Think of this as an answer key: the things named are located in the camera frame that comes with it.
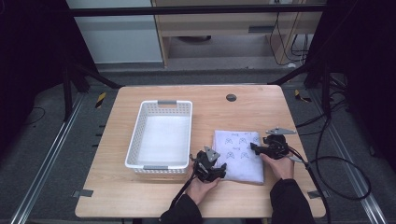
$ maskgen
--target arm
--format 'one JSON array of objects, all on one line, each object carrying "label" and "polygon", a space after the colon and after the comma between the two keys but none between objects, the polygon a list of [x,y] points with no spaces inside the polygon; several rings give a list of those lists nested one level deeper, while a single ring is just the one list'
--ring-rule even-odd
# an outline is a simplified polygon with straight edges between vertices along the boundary
[{"label": "arm", "polygon": [[175,207],[163,213],[160,217],[160,223],[164,224],[198,224],[202,223],[201,212],[192,198],[183,194],[178,200]]},{"label": "arm", "polygon": [[183,194],[177,201],[175,207],[169,209],[161,215],[160,223],[165,224],[199,224],[202,223],[201,212],[198,204],[204,199],[206,194],[217,186],[219,178],[210,183],[203,183],[194,178]]},{"label": "arm", "polygon": [[273,160],[265,154],[260,154],[260,157],[279,179],[270,193],[273,224],[315,223],[308,201],[294,180],[294,161],[289,158]]}]

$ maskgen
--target person's hand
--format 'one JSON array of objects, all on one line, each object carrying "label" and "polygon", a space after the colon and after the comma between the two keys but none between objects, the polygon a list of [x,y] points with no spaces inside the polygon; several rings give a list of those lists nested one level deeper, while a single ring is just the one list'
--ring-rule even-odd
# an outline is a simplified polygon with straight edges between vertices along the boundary
[{"label": "person's hand", "polygon": [[204,200],[206,194],[218,185],[220,178],[215,179],[213,182],[203,183],[200,179],[194,178],[191,184],[186,189],[186,194],[198,205]]},{"label": "person's hand", "polygon": [[260,158],[268,163],[273,169],[274,175],[277,179],[293,179],[294,178],[294,161],[288,157],[279,160],[274,160],[267,155],[261,153]]}]

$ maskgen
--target dark curtain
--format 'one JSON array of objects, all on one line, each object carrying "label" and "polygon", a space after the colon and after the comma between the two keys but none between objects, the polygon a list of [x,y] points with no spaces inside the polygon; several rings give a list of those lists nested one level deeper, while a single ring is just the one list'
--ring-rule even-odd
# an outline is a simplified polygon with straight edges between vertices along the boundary
[{"label": "dark curtain", "polygon": [[2,157],[32,111],[35,96],[63,82],[65,57],[97,72],[74,18],[47,13],[51,9],[68,5],[64,0],[0,0]]},{"label": "dark curtain", "polygon": [[[352,113],[375,153],[388,159],[396,171],[396,13],[393,2],[358,0],[356,5],[347,4],[347,10],[323,14],[309,57],[324,54],[331,72],[346,75]],[[341,21],[342,25],[332,36]],[[329,36],[332,36],[330,45],[320,52]],[[313,69],[308,80],[318,81],[320,76],[320,71]]]}]

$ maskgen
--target folded cloth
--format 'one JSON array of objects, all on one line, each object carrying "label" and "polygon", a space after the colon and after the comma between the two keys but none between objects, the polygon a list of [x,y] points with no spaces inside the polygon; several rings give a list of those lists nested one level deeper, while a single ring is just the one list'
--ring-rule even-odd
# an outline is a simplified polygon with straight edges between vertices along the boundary
[{"label": "folded cloth", "polygon": [[250,143],[260,145],[259,133],[215,131],[212,149],[220,154],[215,167],[227,163],[224,179],[264,183],[262,159],[251,150]]}]

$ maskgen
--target metal rail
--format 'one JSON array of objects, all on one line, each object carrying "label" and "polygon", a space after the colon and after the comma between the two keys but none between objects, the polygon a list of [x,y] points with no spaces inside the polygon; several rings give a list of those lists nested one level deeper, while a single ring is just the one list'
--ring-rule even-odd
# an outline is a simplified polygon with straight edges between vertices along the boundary
[{"label": "metal rail", "polygon": [[78,93],[76,97],[75,104],[73,106],[73,112],[70,115],[69,119],[64,122],[61,127],[61,130],[58,132],[52,146],[47,154],[46,159],[44,159],[43,163],[41,164],[40,169],[35,176],[35,180],[33,181],[32,185],[26,192],[21,204],[18,206],[18,209],[14,213],[11,219],[11,224],[23,224],[27,220],[32,211],[33,206],[35,205],[35,201],[40,194],[44,184],[46,183],[47,177],[50,174],[50,170],[53,164],[58,157],[59,152],[61,151],[62,145],[64,144],[64,140],[68,135],[75,119],[78,114],[78,111],[81,108],[81,103],[84,98],[83,93]]},{"label": "metal rail", "polygon": [[[309,92],[319,112],[323,113],[322,107],[320,105],[321,102],[320,94],[316,90],[312,90]],[[328,130],[329,130],[329,134],[331,135],[331,139],[335,145],[335,150],[338,153],[339,157],[353,162],[352,157],[347,152],[347,148],[344,145],[341,136],[338,134],[337,129],[332,123],[330,123]],[[361,173],[350,165],[345,165],[345,170],[355,192],[358,195],[363,195],[365,192],[367,192],[368,187]],[[367,198],[361,200],[361,205],[363,206],[363,209],[366,211],[367,217],[370,219],[372,223],[374,224],[388,223],[382,213],[381,208],[376,202],[373,193],[371,193]]]}]

